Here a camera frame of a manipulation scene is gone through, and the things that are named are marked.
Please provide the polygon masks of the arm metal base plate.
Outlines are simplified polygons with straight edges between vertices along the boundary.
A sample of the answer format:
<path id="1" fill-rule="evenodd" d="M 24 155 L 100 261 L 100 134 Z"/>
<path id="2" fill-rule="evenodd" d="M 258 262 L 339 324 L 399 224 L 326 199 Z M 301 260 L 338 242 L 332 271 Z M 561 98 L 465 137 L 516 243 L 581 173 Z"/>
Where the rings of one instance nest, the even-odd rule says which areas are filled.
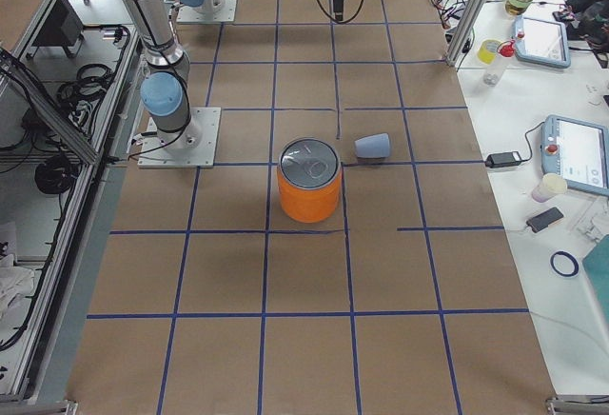
<path id="1" fill-rule="evenodd" d="M 212 168 L 219 134 L 221 109 L 192 107 L 190 123 L 176 142 L 177 134 L 160 132 L 146 138 L 143 155 L 138 155 L 139 168 Z"/>
<path id="2" fill-rule="evenodd" d="M 235 19 L 238 0 L 177 0 L 178 24 L 232 23 Z"/>

